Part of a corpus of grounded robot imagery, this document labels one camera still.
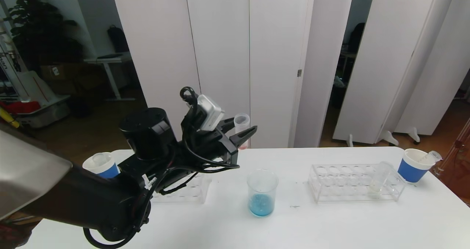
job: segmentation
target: cup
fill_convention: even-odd
[[[418,182],[436,162],[419,162],[428,153],[418,149],[406,149],[398,174],[409,183]]]
[[[99,152],[83,162],[82,167],[103,178],[112,178],[119,174],[118,166],[110,152]]]
[[[250,116],[245,113],[239,113],[234,117],[235,133],[242,132],[250,127]],[[240,150],[248,148],[248,139],[240,146]]]
[[[266,217],[274,210],[279,180],[267,169],[257,169],[247,178],[248,208],[254,216]]]

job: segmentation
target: clear acrylic rack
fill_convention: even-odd
[[[315,202],[398,201],[406,183],[390,172],[379,192],[369,185],[377,164],[312,165],[308,184]]]
[[[178,180],[166,189],[172,189],[173,187],[177,187],[181,183],[188,180],[191,176],[192,174]],[[210,182],[210,175],[199,173],[190,182],[188,182],[186,187],[178,189],[177,191],[171,194],[161,195],[154,192],[151,202],[204,204]]]

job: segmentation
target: white desk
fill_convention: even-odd
[[[314,163],[398,166],[402,155],[397,147],[242,150],[240,169],[213,175],[205,204],[153,204],[149,224],[123,248],[470,248],[470,209],[430,173],[398,202],[315,204],[305,183]],[[247,208],[246,176],[259,167],[279,176],[275,210],[266,218]],[[22,248],[92,246],[81,228],[43,220]]]
[[[112,100],[115,101],[122,101],[122,100],[135,100],[135,98],[122,98],[121,94],[119,93],[118,86],[116,85],[116,81],[114,80],[113,73],[111,72],[111,68],[109,68],[109,64],[112,63],[123,63],[126,61],[132,60],[130,52],[123,52],[121,56],[114,57],[114,58],[104,58],[104,59],[97,59],[97,58],[90,58],[83,60],[85,63],[89,64],[102,64],[104,70],[106,71],[106,75],[108,76],[109,83],[111,84],[111,88],[113,89],[114,95],[116,98]]]

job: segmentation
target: potted plant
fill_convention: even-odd
[[[57,7],[45,0],[17,0],[9,8],[17,26],[11,29],[13,42],[29,70],[40,71],[41,61],[75,62],[83,59],[83,46],[67,35],[73,20],[64,20]]]

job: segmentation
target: blue liquid in beaker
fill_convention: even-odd
[[[250,211],[258,217],[266,217],[274,210],[272,198],[266,194],[254,194],[248,204]]]

